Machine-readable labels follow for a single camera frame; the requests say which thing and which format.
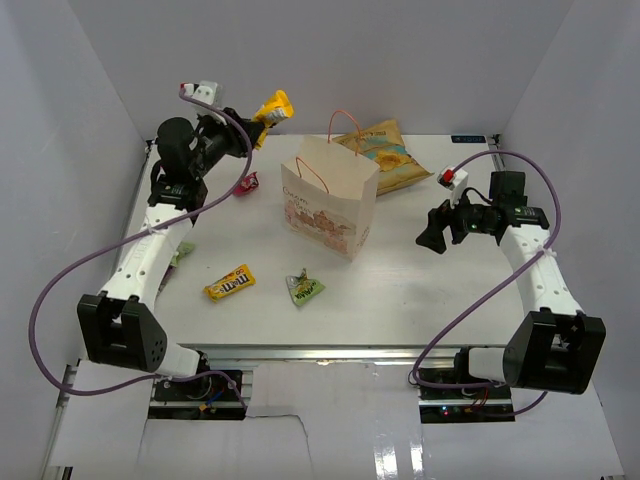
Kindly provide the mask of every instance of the wire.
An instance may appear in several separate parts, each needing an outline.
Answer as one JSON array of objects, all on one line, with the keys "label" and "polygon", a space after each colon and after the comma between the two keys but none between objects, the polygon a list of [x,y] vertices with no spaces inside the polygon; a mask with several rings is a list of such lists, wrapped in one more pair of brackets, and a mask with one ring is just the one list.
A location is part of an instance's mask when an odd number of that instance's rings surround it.
[{"label": "wire", "polygon": [[[514,152],[512,150],[487,150],[487,151],[479,152],[479,153],[476,153],[475,155],[470,156],[469,158],[467,158],[466,160],[461,162],[457,167],[455,167],[453,169],[453,171],[456,172],[456,171],[460,170],[462,167],[464,167],[465,165],[467,165],[468,163],[472,162],[473,160],[475,160],[477,158],[483,157],[485,155],[494,155],[494,154],[510,155],[512,157],[516,157],[516,158],[519,158],[520,160],[525,161],[526,163],[531,165],[540,174],[540,176],[542,177],[542,179],[546,183],[547,188],[549,189],[549,192],[551,193],[551,197],[553,198],[553,204],[554,204],[555,211],[556,211],[555,226],[553,228],[553,231],[551,232],[551,235],[549,236],[549,238],[547,239],[547,241],[543,245],[544,249],[549,248],[553,244],[553,242],[556,240],[556,238],[558,237],[558,234],[560,233],[560,226],[562,224],[562,212],[560,210],[560,200],[558,199],[558,193],[556,192],[556,189],[554,188],[553,184],[551,183],[551,179],[547,176],[547,174],[542,170],[542,168],[540,168],[540,166],[537,163],[535,163],[529,157],[527,157],[527,156],[525,156],[525,155],[523,155],[521,153]],[[545,253],[544,249],[540,250],[539,252],[537,252],[533,257],[531,257],[522,266],[520,266],[518,269],[516,269],[506,279],[504,279],[502,282],[500,282],[498,285],[496,285],[494,288],[492,288],[489,292],[487,292],[481,298],[476,300],[469,308],[467,308],[460,315],[458,315],[455,319],[453,319],[451,321],[451,323],[449,323],[447,326],[445,326],[427,344],[427,346],[424,348],[422,353],[416,359],[416,361],[415,361],[415,363],[413,365],[413,369],[411,370],[411,374],[413,376],[413,379],[416,381],[417,384],[422,385],[424,387],[445,389],[445,390],[462,389],[462,388],[484,388],[484,387],[492,387],[492,386],[495,385],[493,382],[477,382],[477,383],[433,383],[433,382],[427,382],[427,381],[424,381],[424,380],[420,379],[420,377],[418,375],[418,369],[420,368],[420,365],[422,364],[423,360],[427,357],[429,352],[431,350],[433,350],[433,348],[438,344],[438,342],[440,340],[442,340],[451,330],[453,330],[455,327],[457,327],[469,315],[471,315],[478,308],[480,308],[482,305],[484,305],[484,303],[487,300],[489,300],[494,295],[496,295],[498,292],[502,291],[502,289],[504,289],[505,287],[510,285],[514,280],[516,280],[520,275],[522,275],[531,265],[536,263],[540,259],[540,257],[542,257],[544,255],[544,253]]]},{"label": "wire", "polygon": [[209,400],[207,400],[206,402],[204,402],[204,404],[209,407],[211,406],[211,404],[213,402],[215,402],[217,399],[219,399],[222,394],[224,393],[224,390],[220,390],[218,393],[216,393],[213,397],[211,397]]},{"label": "wire", "polygon": [[473,188],[473,187],[467,187],[462,191],[462,195],[461,196],[465,196],[467,192],[476,192],[476,194],[482,199],[483,202],[491,205],[491,200],[489,200],[487,197],[485,197],[482,193],[480,193],[480,191],[477,188]]},{"label": "wire", "polygon": [[[233,186],[227,190],[225,193],[223,193],[220,197],[218,197],[217,199],[213,200],[212,202],[204,205],[203,207],[194,210],[192,212],[188,212],[185,213],[184,215],[180,215],[179,217],[173,218],[171,220],[167,220],[166,222],[160,223],[158,225],[156,225],[156,229],[157,230],[161,230],[164,228],[167,228],[171,225],[174,225],[178,222],[181,222],[183,220],[195,217],[196,215],[200,215],[203,212],[206,212],[207,210],[215,207],[216,205],[222,203],[224,200],[226,200],[227,198],[229,198],[232,194],[233,191],[235,190],[235,188],[240,185],[240,183],[242,182],[242,180],[244,179],[244,177],[247,176],[247,173],[249,172],[249,169],[251,168],[251,161],[253,158],[253,147],[251,145],[251,140],[249,139],[249,136],[247,135],[247,132],[244,131],[244,129],[242,128],[242,126],[236,122],[231,116],[227,115],[225,112],[223,112],[222,110],[219,110],[215,107],[212,107],[211,105],[208,105],[204,102],[200,102],[199,100],[195,100],[193,98],[190,98],[188,96],[186,96],[184,94],[184,91],[181,90],[180,91],[180,98],[182,100],[185,100],[189,103],[193,103],[195,105],[198,105],[200,107],[206,108],[207,110],[210,110],[211,112],[220,115],[222,118],[224,118],[228,123],[230,123],[240,134],[240,136],[242,137],[242,140],[244,141],[246,147],[247,147],[247,161],[245,163],[244,169],[242,170],[242,173],[240,174],[240,176],[238,177],[238,180],[236,181],[236,183],[233,184]],[[82,257],[80,260],[75,261],[74,263],[72,263],[71,265],[63,268],[56,276],[54,276],[49,283],[47,283],[45,285],[45,287],[42,289],[42,292],[40,292],[40,294],[38,295],[38,298],[36,299],[33,308],[31,309],[31,315],[29,316],[29,349],[31,350],[31,355],[33,356],[33,359],[36,362],[36,365],[38,366],[38,369],[40,370],[40,372],[42,373],[42,375],[44,375],[44,377],[49,381],[49,383],[51,383],[51,385],[53,385],[54,387],[56,387],[58,390],[67,393],[69,395],[77,395],[77,396],[81,396],[81,397],[90,397],[90,396],[94,396],[94,395],[102,395],[104,393],[110,393],[110,392],[115,392],[116,390],[120,390],[121,388],[125,388],[128,387],[129,385],[133,385],[134,383],[138,383],[138,382],[143,382],[145,380],[151,380],[151,379],[158,379],[158,378],[162,378],[161,375],[156,375],[156,374],[149,374],[149,375],[143,375],[141,377],[137,377],[134,378],[132,380],[128,380],[126,382],[123,383],[119,383],[117,385],[113,385],[111,387],[105,387],[105,388],[100,388],[97,390],[76,390],[72,387],[70,387],[69,385],[65,385],[64,383],[60,382],[55,376],[53,376],[53,374],[51,373],[51,371],[47,368],[47,366],[44,364],[44,361],[42,360],[42,356],[40,355],[40,351],[38,350],[38,345],[36,343],[36,320],[38,319],[38,312],[40,311],[40,307],[42,306],[42,303],[44,302],[44,299],[46,298],[46,296],[49,294],[49,292],[51,291],[51,289],[60,281],[62,280],[66,275],[68,275],[69,273],[71,273],[72,271],[74,271],[76,268],[78,268],[81,265],[84,265],[85,263],[93,260],[94,258],[97,258],[101,255],[104,255],[105,253],[111,252],[117,248],[122,247],[123,245],[127,245],[128,243],[134,242],[136,240],[139,240],[140,238],[146,237],[147,235],[151,234],[151,231],[149,230],[143,230],[141,232],[138,232],[134,235],[131,235],[129,237],[126,237],[122,240],[119,240],[116,243],[113,243],[111,245],[108,245],[104,248],[101,248],[99,250],[96,250],[93,253],[90,253],[89,255]],[[240,401],[240,403],[242,404],[243,408],[246,410],[247,405],[245,404],[244,400],[242,399],[242,396],[240,395],[240,392],[238,391],[238,389],[235,386],[235,383],[233,382],[233,380],[231,380],[231,378],[224,372],[218,371],[218,370],[210,370],[208,372],[202,372],[199,373],[197,375],[193,375],[191,377],[184,377],[184,378],[173,378],[171,379],[173,382],[190,382],[192,380],[196,380],[198,378],[202,378],[202,377],[206,377],[209,375],[218,375],[223,377],[225,380],[227,380],[227,382],[229,382],[231,385],[233,385],[233,391],[235,392],[236,396],[238,397],[238,400]]]},{"label": "wire", "polygon": [[514,412],[511,412],[511,413],[485,413],[484,415],[485,417],[515,417],[516,415],[527,413],[529,410],[532,410],[538,405],[540,405],[540,402],[542,402],[542,400],[544,400],[548,394],[549,392],[542,392],[542,394],[538,398],[536,398],[536,400],[533,403],[531,403],[530,405],[527,405],[524,408],[521,408],[520,410],[515,410]]},{"label": "wire", "polygon": [[209,380],[209,385],[207,386],[207,389],[204,391],[204,393],[202,395],[200,395],[199,397],[192,397],[190,395],[187,395],[187,398],[189,400],[202,400],[204,397],[206,397],[207,395],[209,395],[210,391],[211,391],[211,386],[212,386],[212,380],[211,377],[209,377],[207,380]]},{"label": "wire", "polygon": [[489,400],[489,387],[485,387],[484,397],[482,397],[482,400],[480,400],[480,403],[476,405],[476,402],[474,401],[473,405],[471,405],[471,408],[475,410],[480,410],[482,407],[484,407],[487,404],[487,400]]}]

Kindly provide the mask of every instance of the white table surface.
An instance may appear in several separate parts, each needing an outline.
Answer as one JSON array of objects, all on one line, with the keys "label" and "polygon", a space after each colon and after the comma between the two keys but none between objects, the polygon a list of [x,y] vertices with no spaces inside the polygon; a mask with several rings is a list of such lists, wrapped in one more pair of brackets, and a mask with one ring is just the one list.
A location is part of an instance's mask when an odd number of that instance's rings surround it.
[{"label": "white table surface", "polygon": [[[407,150],[437,173],[486,144],[453,144],[446,135],[405,136]],[[185,258],[160,294],[156,317],[169,338],[184,344],[227,345],[421,345],[511,273],[489,236],[469,235],[438,255],[415,244],[427,212],[448,197],[436,175],[379,197],[371,234],[353,262],[291,232],[285,223],[280,164],[297,151],[302,136],[269,137],[254,155],[251,171],[260,187],[231,197],[201,215],[186,240],[195,251]],[[151,153],[129,233],[143,220],[150,191]],[[206,177],[211,201],[236,180],[243,159],[223,159]],[[490,156],[468,171],[470,185],[487,193],[494,165]],[[256,285],[214,304],[202,292],[243,263]],[[326,289],[301,308],[285,276],[306,267]],[[508,342],[523,319],[517,288],[490,300],[451,332],[442,344]]]}]

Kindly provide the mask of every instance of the bag of chips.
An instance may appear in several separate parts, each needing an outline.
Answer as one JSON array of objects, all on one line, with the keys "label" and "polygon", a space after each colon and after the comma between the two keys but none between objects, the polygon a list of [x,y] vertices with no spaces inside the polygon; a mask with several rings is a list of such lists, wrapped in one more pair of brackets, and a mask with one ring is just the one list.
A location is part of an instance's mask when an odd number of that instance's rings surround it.
[{"label": "bag of chips", "polygon": [[433,175],[407,153],[395,119],[332,139],[380,165],[378,195],[408,187]]}]

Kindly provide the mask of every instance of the yellow candy wrapper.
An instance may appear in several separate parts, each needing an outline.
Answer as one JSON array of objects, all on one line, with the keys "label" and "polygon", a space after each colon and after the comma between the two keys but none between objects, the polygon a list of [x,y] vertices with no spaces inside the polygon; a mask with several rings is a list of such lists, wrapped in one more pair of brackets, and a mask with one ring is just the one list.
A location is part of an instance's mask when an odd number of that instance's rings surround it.
[{"label": "yellow candy wrapper", "polygon": [[247,265],[240,265],[233,272],[225,275],[217,282],[204,287],[204,293],[217,302],[221,298],[227,297],[233,293],[242,290],[250,285],[255,285],[256,279],[251,274]]},{"label": "yellow candy wrapper", "polygon": [[277,125],[287,118],[293,117],[293,105],[289,101],[289,97],[284,90],[278,90],[274,93],[269,100],[264,102],[264,105],[253,116],[254,122],[262,122],[267,127],[256,141],[256,150],[262,148],[264,139],[267,137],[269,128]]}]

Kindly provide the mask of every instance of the green candy wrapper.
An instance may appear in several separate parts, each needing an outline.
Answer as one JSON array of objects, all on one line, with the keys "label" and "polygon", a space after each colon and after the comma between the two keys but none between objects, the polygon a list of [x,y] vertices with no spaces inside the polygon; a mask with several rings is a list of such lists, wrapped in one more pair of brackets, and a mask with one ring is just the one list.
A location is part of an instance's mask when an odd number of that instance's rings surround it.
[{"label": "green candy wrapper", "polygon": [[298,307],[304,305],[324,290],[324,285],[322,285],[318,280],[307,278],[306,268],[302,269],[302,273],[298,277],[288,275],[286,282],[289,294],[291,295],[291,300],[293,300],[293,303]]}]

